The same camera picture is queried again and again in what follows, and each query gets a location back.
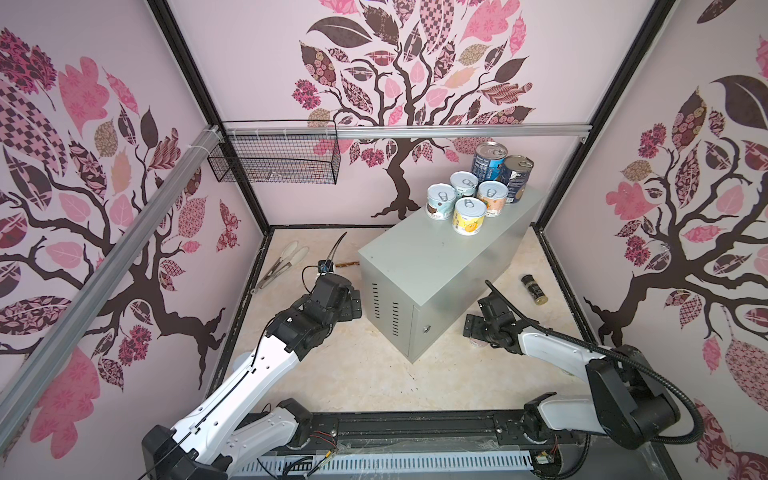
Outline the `yellow label white-lid can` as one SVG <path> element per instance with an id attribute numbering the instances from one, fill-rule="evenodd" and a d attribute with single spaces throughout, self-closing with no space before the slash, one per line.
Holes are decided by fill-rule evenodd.
<path id="1" fill-rule="evenodd" d="M 486 214 L 483 201 L 473 197 L 463 197 L 454 205 L 452 226 L 456 233 L 472 236 L 481 229 Z"/>

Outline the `orange label white-lid can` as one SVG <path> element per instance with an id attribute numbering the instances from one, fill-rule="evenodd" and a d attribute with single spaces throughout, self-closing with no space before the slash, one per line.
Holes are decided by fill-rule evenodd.
<path id="1" fill-rule="evenodd" d="M 498 181 L 481 182 L 476 191 L 476 198 L 485 204 L 486 217 L 496 217 L 506 205 L 508 187 Z"/>

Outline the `light blue white-lid can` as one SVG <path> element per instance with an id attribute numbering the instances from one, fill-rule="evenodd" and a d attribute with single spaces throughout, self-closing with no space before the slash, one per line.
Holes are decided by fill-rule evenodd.
<path id="1" fill-rule="evenodd" d="M 456 190 L 449 184 L 438 183 L 427 189 L 426 213 L 433 220 L 448 220 L 457 199 Z"/>

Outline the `teal label white-lid can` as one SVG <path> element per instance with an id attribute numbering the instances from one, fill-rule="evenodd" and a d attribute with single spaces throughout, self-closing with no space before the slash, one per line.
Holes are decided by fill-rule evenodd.
<path id="1" fill-rule="evenodd" d="M 474 197 L 479 184 L 478 178 L 468 171 L 457 171 L 450 176 L 450 184 L 458 198 Z"/>

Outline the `dark grey tin can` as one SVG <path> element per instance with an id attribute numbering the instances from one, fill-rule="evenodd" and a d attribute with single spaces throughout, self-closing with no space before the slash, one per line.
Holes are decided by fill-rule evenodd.
<path id="1" fill-rule="evenodd" d="M 508 204 L 522 199 L 533 168 L 534 162 L 523 155 L 510 155 L 504 160 L 499 181 L 507 186 Z"/>

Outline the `blue label tin can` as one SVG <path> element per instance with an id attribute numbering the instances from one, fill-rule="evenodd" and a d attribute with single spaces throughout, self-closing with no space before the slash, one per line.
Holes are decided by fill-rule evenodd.
<path id="1" fill-rule="evenodd" d="M 480 143 L 475 149 L 471 173 L 479 182 L 495 181 L 508 157 L 507 148 L 496 141 Z"/>

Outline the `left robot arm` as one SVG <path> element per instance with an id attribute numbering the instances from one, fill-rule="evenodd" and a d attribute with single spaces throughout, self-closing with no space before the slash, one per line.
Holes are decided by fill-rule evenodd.
<path id="1" fill-rule="evenodd" d="M 330 336 L 339 322 L 362 316 L 361 296 L 335 273 L 266 325 L 254 350 L 201 405 L 171 428 L 142 440 L 146 479 L 228 479 L 245 464 L 308 437 L 311 413 L 293 399 L 257 420 L 243 421 L 274 384 Z"/>

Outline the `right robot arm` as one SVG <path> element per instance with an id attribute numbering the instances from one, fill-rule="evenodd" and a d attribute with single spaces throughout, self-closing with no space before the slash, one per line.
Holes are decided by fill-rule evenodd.
<path id="1" fill-rule="evenodd" d="M 546 328 L 497 292 L 478 305 L 480 314 L 465 318 L 464 337 L 542 360 L 589 387 L 586 395 L 549 392 L 527 402 L 522 429 L 529 440 L 543 443 L 573 431 L 635 450 L 649 442 L 686 445 L 703 438 L 705 422 L 695 402 L 637 348 L 606 349 Z"/>

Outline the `dark spice jar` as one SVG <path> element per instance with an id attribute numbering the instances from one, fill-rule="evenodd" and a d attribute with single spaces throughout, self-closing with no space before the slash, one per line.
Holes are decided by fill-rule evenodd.
<path id="1" fill-rule="evenodd" d="M 548 302 L 547 295 L 544 293 L 543 289 L 533 275 L 526 274 L 522 276 L 521 282 L 536 305 L 541 306 Z"/>

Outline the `grey metal cabinet box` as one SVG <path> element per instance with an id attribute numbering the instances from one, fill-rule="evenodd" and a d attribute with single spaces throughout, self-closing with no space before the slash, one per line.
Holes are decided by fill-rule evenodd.
<path id="1" fill-rule="evenodd" d="M 375 238 L 359 251 L 366 318 L 416 362 L 509 268 L 543 198 L 528 189 L 472 236 L 419 210 Z"/>

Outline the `grey-green white-lid can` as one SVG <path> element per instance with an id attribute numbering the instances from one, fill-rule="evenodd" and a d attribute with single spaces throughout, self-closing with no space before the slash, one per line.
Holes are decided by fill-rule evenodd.
<path id="1" fill-rule="evenodd" d="M 232 361 L 232 372 L 236 372 L 244 363 L 248 362 L 251 357 L 250 352 L 244 352 Z"/>

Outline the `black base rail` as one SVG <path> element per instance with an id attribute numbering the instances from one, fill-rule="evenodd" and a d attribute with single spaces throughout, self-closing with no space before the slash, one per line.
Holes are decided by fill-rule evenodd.
<path id="1" fill-rule="evenodd" d="M 533 442 L 521 410 L 311 413 L 302 446 L 291 443 L 265 456 L 375 453 L 525 451 L 531 472 L 395 474 L 321 479 L 677 479 L 661 445 L 625 450 L 601 435 L 559 431 Z"/>

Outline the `aluminium horizontal rail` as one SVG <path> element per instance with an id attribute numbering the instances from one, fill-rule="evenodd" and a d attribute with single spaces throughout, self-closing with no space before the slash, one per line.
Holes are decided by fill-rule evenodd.
<path id="1" fill-rule="evenodd" d="M 288 126 L 227 126 L 225 132 L 232 137 L 316 136 L 341 139 L 397 139 L 397 138 L 464 138 L 464 137 L 587 137 L 592 129 L 588 124 L 522 123 L 512 125 L 422 125 L 422 126 L 354 126 L 354 127 L 288 127 Z"/>

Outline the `aluminium diagonal rail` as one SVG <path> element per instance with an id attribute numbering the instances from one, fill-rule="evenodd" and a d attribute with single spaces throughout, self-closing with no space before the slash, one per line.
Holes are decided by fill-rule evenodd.
<path id="1" fill-rule="evenodd" d="M 1 393 L 1 447 L 6 448 L 39 398 L 63 368 L 88 326 L 149 242 L 165 214 L 210 151 L 222 140 L 222 128 L 205 127 L 188 146 L 164 184 L 107 254 L 105 262 L 79 290 L 58 322 L 22 364 Z"/>

